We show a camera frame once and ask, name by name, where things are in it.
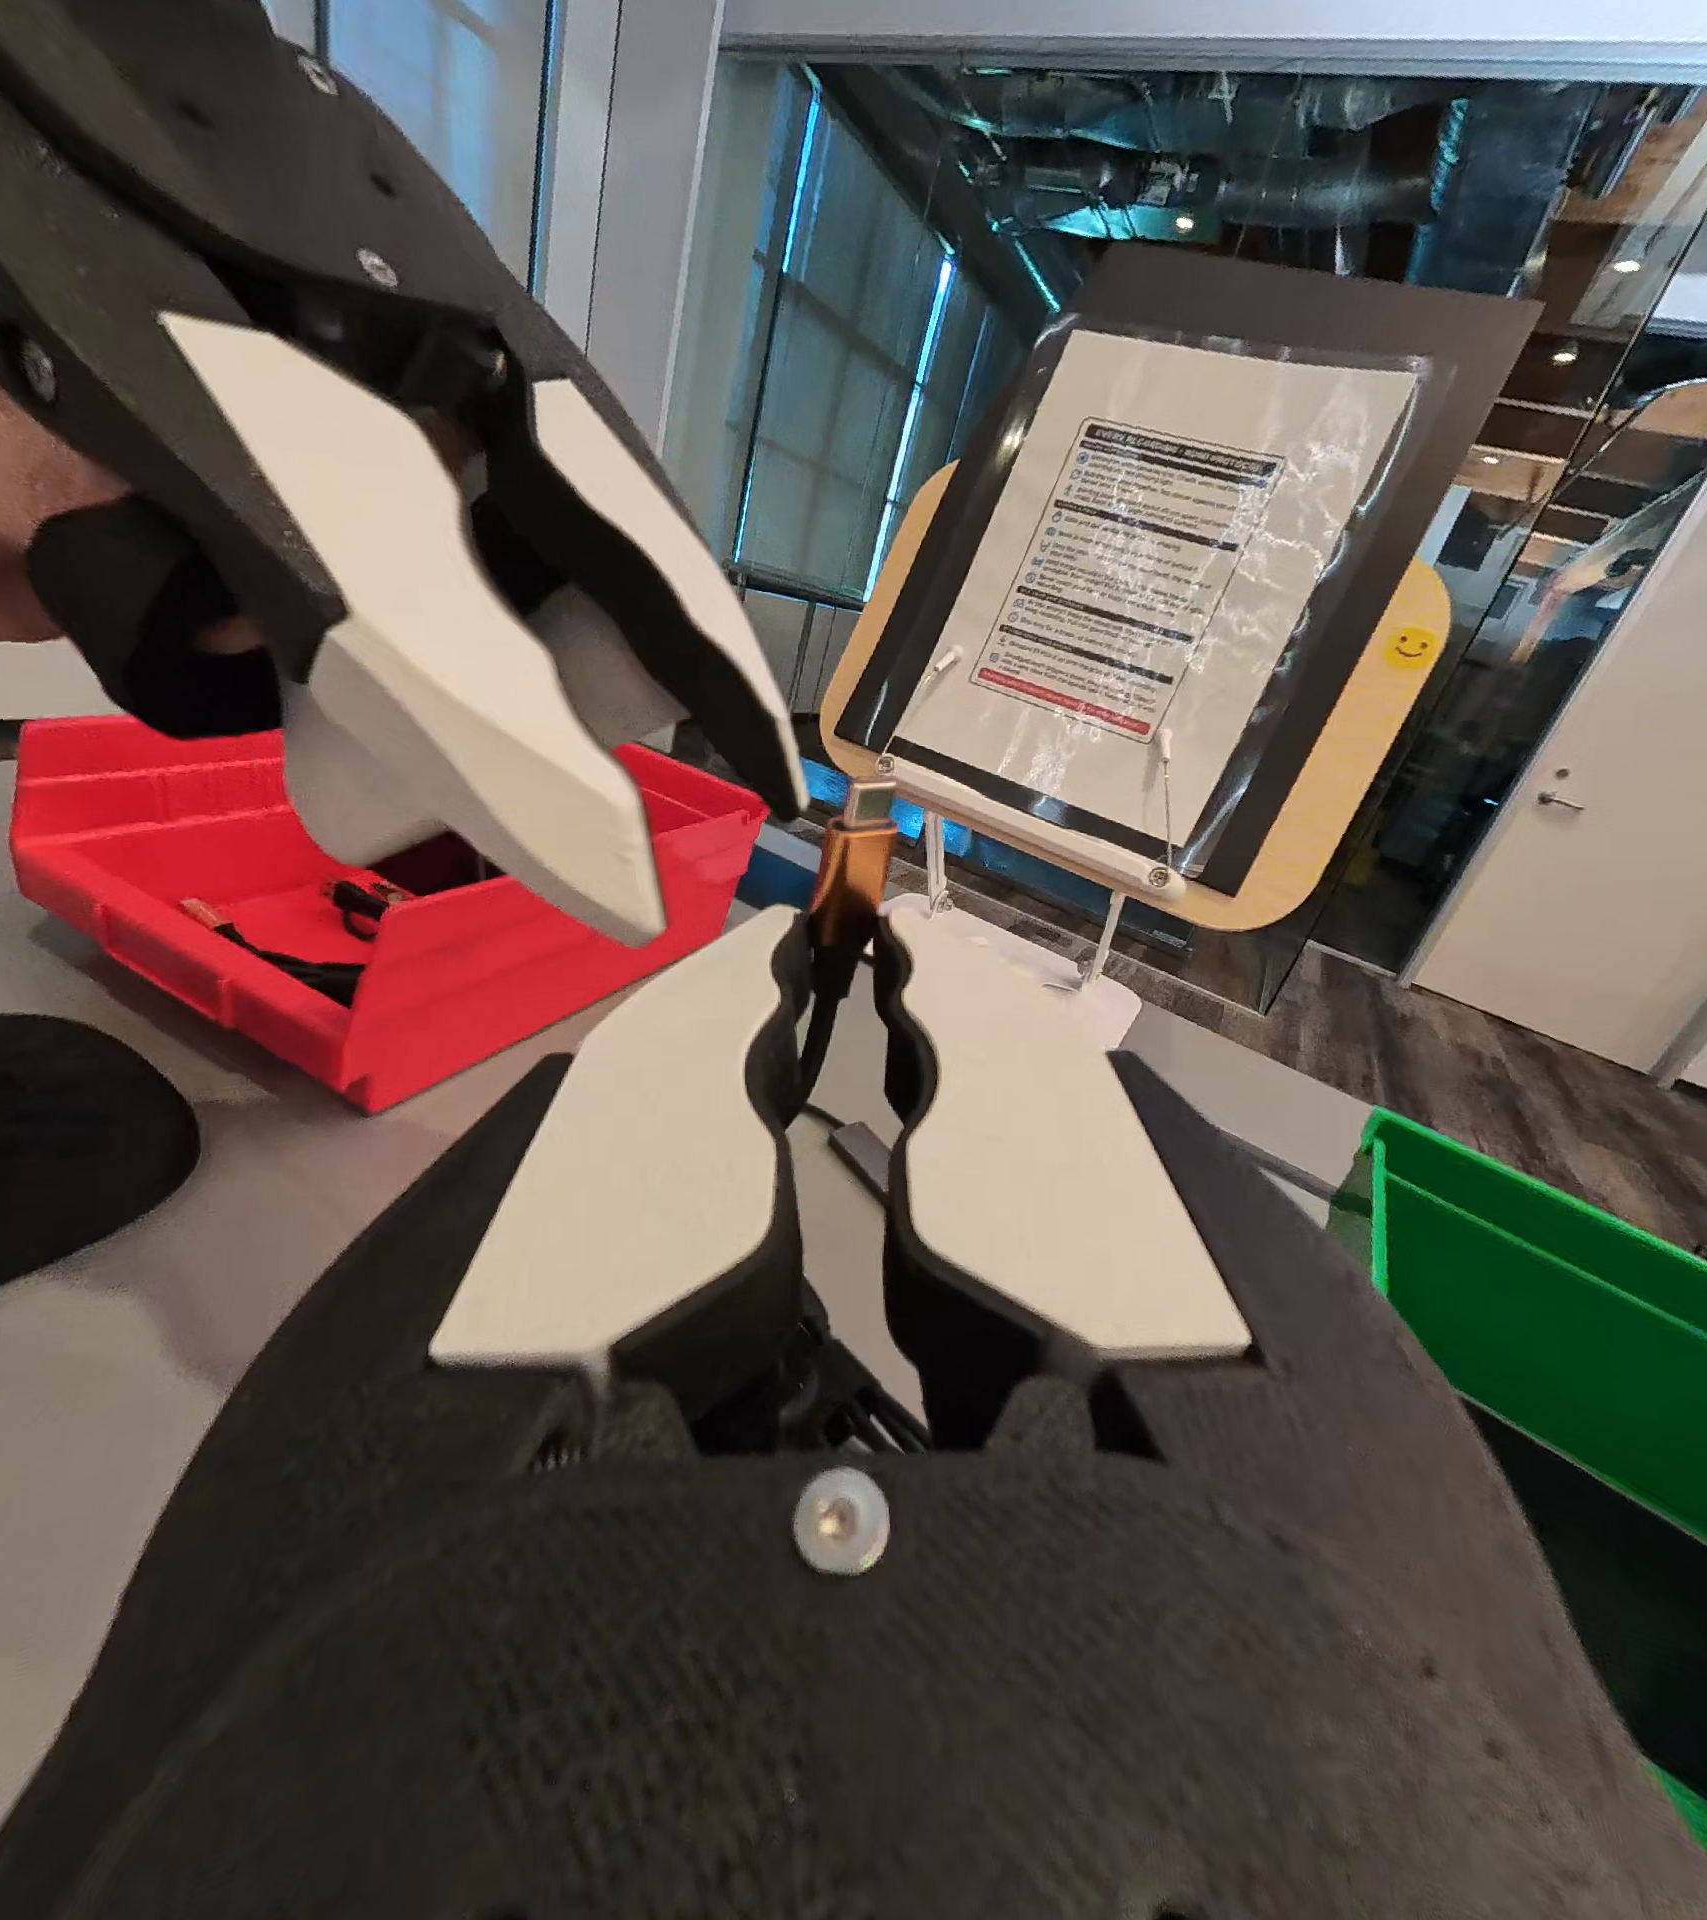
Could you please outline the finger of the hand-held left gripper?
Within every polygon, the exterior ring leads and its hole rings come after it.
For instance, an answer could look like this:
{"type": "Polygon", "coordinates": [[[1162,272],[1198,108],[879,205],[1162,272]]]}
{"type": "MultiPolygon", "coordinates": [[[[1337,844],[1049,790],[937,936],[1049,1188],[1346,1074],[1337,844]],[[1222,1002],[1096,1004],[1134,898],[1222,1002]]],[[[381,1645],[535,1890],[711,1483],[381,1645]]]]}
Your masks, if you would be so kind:
{"type": "Polygon", "coordinates": [[[164,314],[344,613],[284,718],[312,840],[375,866],[441,830],[610,941],[667,923],[649,815],[484,576],[431,438],[310,353],[164,314]]]}
{"type": "Polygon", "coordinates": [[[519,381],[484,416],[474,543],[598,746],[677,722],[774,819],[806,804],[791,704],[711,549],[595,401],[519,381]]]}

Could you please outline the frosted window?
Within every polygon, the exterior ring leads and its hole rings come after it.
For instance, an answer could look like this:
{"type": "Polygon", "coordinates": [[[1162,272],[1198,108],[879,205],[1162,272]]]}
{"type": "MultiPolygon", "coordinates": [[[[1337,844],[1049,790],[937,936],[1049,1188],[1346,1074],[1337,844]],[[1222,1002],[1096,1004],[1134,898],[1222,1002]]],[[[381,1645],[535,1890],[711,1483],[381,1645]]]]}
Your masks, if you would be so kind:
{"type": "Polygon", "coordinates": [[[344,71],[534,281],[563,3],[315,3],[344,71]]]}

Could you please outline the green plastic bin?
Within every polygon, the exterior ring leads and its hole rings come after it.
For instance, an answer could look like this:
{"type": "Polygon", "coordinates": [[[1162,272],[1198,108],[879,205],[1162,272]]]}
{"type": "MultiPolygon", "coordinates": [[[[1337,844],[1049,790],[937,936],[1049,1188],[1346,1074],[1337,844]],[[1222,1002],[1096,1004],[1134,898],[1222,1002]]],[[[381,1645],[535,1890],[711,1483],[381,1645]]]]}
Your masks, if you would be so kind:
{"type": "Polygon", "coordinates": [[[1707,1258],[1389,1108],[1328,1226],[1473,1406],[1707,1847],[1707,1258]]]}

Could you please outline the gridded window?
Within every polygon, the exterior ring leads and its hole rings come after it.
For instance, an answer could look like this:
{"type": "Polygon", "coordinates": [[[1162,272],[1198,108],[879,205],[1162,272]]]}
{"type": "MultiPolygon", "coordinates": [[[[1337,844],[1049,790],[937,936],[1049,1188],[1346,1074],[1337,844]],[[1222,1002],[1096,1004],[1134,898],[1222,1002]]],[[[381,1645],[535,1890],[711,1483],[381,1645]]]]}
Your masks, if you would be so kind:
{"type": "Polygon", "coordinates": [[[868,598],[918,488],[932,347],[960,252],[888,179],[806,64],[770,82],[747,342],[726,429],[743,457],[725,539],[749,571],[868,598]]]}

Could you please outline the red plastic bin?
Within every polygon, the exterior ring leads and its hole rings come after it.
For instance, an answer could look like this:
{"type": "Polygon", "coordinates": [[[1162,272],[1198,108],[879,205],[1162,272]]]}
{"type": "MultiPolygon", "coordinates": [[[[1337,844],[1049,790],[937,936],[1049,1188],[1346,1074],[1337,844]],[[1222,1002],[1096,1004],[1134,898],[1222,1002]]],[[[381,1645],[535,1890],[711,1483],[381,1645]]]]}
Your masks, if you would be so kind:
{"type": "Polygon", "coordinates": [[[476,877],[451,832],[352,866],[287,796],[279,734],[173,740],[126,714],[19,734],[19,893],[215,1025],[386,1112],[725,931],[769,806],[616,748],[648,811],[667,931],[648,945],[476,877]]]}

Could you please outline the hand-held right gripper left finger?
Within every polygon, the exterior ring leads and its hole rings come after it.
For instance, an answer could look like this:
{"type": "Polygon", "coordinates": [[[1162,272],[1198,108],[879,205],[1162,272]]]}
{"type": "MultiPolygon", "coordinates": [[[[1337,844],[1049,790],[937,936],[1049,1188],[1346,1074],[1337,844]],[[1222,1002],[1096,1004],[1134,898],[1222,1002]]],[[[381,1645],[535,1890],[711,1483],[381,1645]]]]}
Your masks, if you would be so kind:
{"type": "Polygon", "coordinates": [[[664,1388],[689,1423],[759,1388],[806,1308],[791,1124],[812,945],[769,906],[579,1041],[431,1340],[441,1369],[664,1388]]]}

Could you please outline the white door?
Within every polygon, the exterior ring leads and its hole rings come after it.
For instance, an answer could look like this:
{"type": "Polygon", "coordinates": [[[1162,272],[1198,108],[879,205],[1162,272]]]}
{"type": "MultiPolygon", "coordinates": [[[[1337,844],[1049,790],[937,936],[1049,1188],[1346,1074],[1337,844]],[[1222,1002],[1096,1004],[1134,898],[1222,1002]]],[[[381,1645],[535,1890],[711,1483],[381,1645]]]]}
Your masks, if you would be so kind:
{"type": "Polygon", "coordinates": [[[1707,1089],[1707,488],[1602,643],[1406,982],[1707,1089]],[[1536,811],[1554,774],[1580,823],[1536,811]]]}

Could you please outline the grey usb hub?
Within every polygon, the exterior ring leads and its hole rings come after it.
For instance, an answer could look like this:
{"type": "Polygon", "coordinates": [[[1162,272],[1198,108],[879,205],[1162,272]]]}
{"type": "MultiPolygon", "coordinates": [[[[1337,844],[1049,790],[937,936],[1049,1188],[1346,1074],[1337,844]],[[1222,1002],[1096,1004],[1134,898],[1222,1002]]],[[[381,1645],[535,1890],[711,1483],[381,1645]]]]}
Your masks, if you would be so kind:
{"type": "Polygon", "coordinates": [[[841,1168],[850,1168],[874,1200],[888,1195],[888,1140],[880,1140],[874,1125],[863,1119],[841,1119],[819,1100],[808,1100],[802,1116],[824,1125],[841,1168]]]}

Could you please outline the laminated instruction sheet black backing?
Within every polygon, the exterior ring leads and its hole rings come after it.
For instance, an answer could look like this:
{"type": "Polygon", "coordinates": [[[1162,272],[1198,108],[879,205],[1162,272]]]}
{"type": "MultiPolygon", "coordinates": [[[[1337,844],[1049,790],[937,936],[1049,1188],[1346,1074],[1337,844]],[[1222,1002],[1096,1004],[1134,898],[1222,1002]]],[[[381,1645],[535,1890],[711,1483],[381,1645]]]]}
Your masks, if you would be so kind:
{"type": "Polygon", "coordinates": [[[835,761],[1121,895],[1236,893],[1537,314],[1109,246],[900,523],[835,761]]]}

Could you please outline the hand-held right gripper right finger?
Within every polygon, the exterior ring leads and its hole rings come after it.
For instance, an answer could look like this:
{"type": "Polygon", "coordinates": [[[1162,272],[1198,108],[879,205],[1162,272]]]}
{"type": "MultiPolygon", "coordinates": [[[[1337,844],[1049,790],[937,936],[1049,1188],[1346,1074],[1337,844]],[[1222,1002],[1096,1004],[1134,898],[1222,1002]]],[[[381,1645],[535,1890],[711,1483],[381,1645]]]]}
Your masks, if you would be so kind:
{"type": "Polygon", "coordinates": [[[937,1446],[976,1451],[1041,1376],[1255,1351],[1081,982],[960,911],[888,906],[885,1319],[937,1446]]]}

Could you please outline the black usb-c cable orange plug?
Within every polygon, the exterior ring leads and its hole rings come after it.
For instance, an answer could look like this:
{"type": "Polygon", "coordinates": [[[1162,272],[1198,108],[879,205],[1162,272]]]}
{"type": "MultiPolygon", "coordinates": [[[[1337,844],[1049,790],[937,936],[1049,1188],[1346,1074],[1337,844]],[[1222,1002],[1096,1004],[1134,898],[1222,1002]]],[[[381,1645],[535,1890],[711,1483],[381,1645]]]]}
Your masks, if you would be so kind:
{"type": "Polygon", "coordinates": [[[819,884],[808,911],[812,1002],[797,1053],[802,1103],[808,1112],[830,1056],[837,1016],[851,996],[856,972],[874,927],[896,849],[896,786],[888,778],[856,778],[841,815],[824,832],[819,884]]]}

